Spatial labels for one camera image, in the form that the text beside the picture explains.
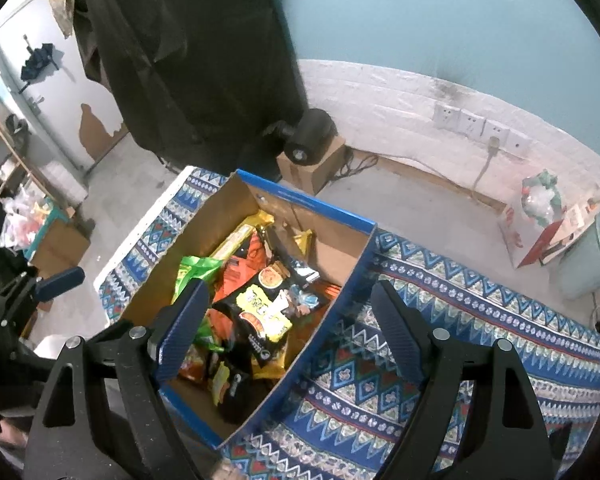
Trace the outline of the pale green waste bin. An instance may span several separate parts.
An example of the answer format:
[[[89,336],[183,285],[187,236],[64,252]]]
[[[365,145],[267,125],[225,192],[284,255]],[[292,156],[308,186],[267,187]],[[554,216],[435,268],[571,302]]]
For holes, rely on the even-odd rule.
[[[600,289],[600,212],[565,251],[555,271],[560,294],[575,300]]]

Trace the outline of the small brown cardboard box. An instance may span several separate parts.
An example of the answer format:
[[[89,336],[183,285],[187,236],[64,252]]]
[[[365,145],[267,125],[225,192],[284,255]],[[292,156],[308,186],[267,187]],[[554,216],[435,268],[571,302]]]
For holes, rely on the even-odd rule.
[[[322,157],[315,165],[300,166],[284,153],[276,157],[282,179],[306,194],[317,196],[344,164],[346,144],[341,136],[335,136]]]

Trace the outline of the green snack bag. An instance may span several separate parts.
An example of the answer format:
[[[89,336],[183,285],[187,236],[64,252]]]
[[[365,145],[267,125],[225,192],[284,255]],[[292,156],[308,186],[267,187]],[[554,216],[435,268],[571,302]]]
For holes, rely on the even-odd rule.
[[[178,299],[178,296],[186,289],[191,280],[201,280],[210,289],[213,289],[213,284],[220,274],[222,265],[221,260],[210,257],[185,256],[181,258],[178,274],[176,274],[172,301]]]

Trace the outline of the white wall socket strip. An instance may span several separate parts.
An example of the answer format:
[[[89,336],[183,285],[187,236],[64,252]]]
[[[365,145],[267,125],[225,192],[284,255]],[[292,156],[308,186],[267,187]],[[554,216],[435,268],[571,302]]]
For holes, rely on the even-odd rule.
[[[518,158],[526,158],[530,153],[531,140],[528,136],[464,108],[435,102],[432,120],[439,129],[453,131],[484,145],[496,139],[502,151]]]

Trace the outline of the yellow snack bag long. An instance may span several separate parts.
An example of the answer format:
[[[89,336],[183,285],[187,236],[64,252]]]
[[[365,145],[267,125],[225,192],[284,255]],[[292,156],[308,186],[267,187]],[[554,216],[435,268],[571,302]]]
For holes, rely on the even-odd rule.
[[[230,256],[234,255],[236,250],[242,246],[245,240],[249,240],[252,233],[261,226],[270,226],[275,221],[272,214],[260,209],[256,214],[246,217],[236,228],[227,235],[214,252],[210,255],[216,260],[226,261]]]

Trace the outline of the white door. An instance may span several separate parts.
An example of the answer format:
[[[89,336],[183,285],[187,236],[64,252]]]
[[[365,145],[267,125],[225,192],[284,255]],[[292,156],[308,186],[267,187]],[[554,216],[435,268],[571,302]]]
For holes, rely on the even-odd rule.
[[[53,47],[53,62],[28,84],[21,69],[43,44]],[[20,110],[81,174],[125,136],[114,98],[85,76],[76,37],[64,35],[50,0],[7,1],[0,11],[0,70]]]

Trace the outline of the blue patterned bed cover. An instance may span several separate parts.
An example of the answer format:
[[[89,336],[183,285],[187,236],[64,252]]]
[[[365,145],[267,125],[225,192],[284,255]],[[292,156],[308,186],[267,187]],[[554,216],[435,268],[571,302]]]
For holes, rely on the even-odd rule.
[[[189,167],[96,281],[114,323],[206,199]],[[222,448],[250,479],[550,479],[600,414],[600,335],[376,228],[290,393]]]

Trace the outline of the black yellow snack bag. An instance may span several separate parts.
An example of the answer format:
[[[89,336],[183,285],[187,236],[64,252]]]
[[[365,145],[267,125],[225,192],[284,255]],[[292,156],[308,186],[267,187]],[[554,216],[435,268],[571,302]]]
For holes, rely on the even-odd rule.
[[[212,308],[230,318],[234,343],[248,348],[261,366],[272,360],[292,327],[291,320],[256,284],[237,289]]]

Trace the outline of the black yellow snack packet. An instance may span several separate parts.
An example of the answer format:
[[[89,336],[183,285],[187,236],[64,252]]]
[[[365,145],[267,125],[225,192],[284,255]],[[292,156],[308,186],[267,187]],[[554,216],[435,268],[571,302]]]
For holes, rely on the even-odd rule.
[[[211,377],[211,400],[228,424],[241,425],[252,411],[253,379],[244,363],[230,352],[219,356]]]

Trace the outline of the white red carton box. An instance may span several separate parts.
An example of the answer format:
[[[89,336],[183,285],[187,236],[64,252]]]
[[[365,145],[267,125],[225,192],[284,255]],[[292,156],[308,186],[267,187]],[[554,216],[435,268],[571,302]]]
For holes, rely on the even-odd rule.
[[[558,177],[546,169],[524,178],[498,218],[513,267],[555,259],[592,224],[598,212],[598,186],[569,203],[558,188]]]

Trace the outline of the blue cardboard box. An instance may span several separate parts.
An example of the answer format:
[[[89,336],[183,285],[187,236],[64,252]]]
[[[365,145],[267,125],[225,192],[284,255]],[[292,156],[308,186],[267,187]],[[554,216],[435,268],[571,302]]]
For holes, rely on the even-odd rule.
[[[172,445],[173,406],[222,448],[290,393],[350,298],[373,221],[237,171],[206,199],[123,312],[114,354],[134,438]]]

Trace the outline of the black round speaker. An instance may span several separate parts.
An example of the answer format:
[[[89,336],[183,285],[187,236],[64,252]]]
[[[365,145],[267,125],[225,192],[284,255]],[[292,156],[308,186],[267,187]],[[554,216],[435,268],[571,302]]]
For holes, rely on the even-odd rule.
[[[336,133],[332,116],[320,108],[309,108],[297,125],[279,120],[267,126],[262,136],[284,142],[283,153],[294,164],[312,166],[325,155]]]

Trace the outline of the black hanging coat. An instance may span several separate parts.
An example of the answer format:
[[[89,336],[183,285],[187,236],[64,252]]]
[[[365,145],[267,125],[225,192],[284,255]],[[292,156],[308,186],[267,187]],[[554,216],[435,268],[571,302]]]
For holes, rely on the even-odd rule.
[[[73,28],[141,148],[278,179],[282,130],[306,110],[278,0],[74,0]]]

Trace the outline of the orange snack bag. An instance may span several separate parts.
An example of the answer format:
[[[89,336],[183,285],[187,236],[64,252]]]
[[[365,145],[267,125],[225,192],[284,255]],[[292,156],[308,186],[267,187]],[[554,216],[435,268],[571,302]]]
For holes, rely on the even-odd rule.
[[[220,301],[244,286],[268,264],[268,256],[258,231],[251,233],[224,264],[215,285],[213,302]]]

